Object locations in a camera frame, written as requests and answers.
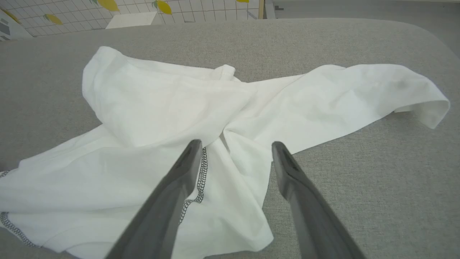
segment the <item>gray table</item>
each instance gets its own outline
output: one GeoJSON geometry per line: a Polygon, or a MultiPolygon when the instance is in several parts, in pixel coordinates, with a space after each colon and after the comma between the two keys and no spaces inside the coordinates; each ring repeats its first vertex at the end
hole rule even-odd
{"type": "MultiPolygon", "coordinates": [[[[246,82],[324,64],[393,63],[427,76],[452,104],[436,130],[410,113],[392,114],[295,157],[369,258],[460,257],[460,60],[429,32],[389,21],[315,18],[143,26],[3,42],[0,169],[99,125],[81,96],[81,75],[101,45],[139,59],[229,64],[246,82]]],[[[266,249],[213,258],[298,258],[290,210],[273,174],[264,211],[275,236],[266,249]]],[[[70,258],[26,247],[5,230],[0,254],[70,258]]]]}

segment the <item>white garment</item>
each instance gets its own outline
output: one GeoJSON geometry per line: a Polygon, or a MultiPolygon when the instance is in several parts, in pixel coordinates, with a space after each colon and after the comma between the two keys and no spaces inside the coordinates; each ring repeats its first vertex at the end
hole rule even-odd
{"type": "Polygon", "coordinates": [[[273,239],[261,209],[273,141],[296,153],[393,111],[414,111],[433,129],[449,109],[429,79],[399,65],[324,65],[252,83],[234,71],[101,47],[84,70],[83,95],[103,124],[2,177],[2,223],[37,246],[101,259],[188,142],[201,139],[206,184],[190,196],[202,201],[188,206],[173,258],[258,251],[273,239]]]}

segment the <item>grid patterned fabric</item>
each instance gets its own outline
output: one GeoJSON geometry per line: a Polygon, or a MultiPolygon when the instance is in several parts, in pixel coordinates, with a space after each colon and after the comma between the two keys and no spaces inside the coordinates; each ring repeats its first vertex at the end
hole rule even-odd
{"type": "Polygon", "coordinates": [[[251,20],[259,16],[259,0],[164,0],[172,14],[162,13],[154,0],[0,0],[2,9],[16,16],[33,36],[104,29],[116,14],[158,12],[163,24],[251,20]],[[107,2],[119,12],[104,8],[107,2]]]}

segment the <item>yellow lemon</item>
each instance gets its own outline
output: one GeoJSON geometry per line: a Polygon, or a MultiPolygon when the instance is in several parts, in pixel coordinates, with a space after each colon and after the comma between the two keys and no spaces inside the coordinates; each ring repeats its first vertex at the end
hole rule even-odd
{"type": "Polygon", "coordinates": [[[169,4],[161,0],[157,0],[156,4],[158,5],[158,9],[160,9],[163,13],[171,14],[171,8],[169,7],[169,4]]]}
{"type": "Polygon", "coordinates": [[[118,5],[116,5],[115,0],[98,0],[99,4],[105,9],[112,12],[119,12],[118,5]]]}
{"type": "Polygon", "coordinates": [[[16,18],[16,16],[14,16],[12,13],[8,12],[7,10],[5,9],[1,9],[2,11],[4,11],[9,17],[11,17],[13,20],[15,20],[18,24],[21,24],[21,22],[16,18]]]}
{"type": "Polygon", "coordinates": [[[52,15],[52,14],[45,14],[45,15],[43,16],[43,18],[45,18],[45,19],[48,20],[48,21],[51,21],[51,22],[54,23],[54,24],[62,25],[61,20],[59,20],[59,18],[57,18],[56,16],[54,16],[54,15],[52,15]]]}

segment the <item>crumpled white fabric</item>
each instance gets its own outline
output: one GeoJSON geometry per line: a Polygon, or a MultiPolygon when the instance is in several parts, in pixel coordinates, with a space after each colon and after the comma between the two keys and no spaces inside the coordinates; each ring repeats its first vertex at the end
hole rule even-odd
{"type": "Polygon", "coordinates": [[[234,72],[101,47],[82,89],[103,124],[4,173],[2,224],[29,245],[101,259],[188,142],[201,139],[206,180],[189,199],[202,200],[187,207],[172,257],[258,251],[273,240],[261,209],[273,141],[295,153],[391,112],[413,111],[433,129],[449,109],[429,79],[400,65],[324,65],[251,83],[234,72]]]}

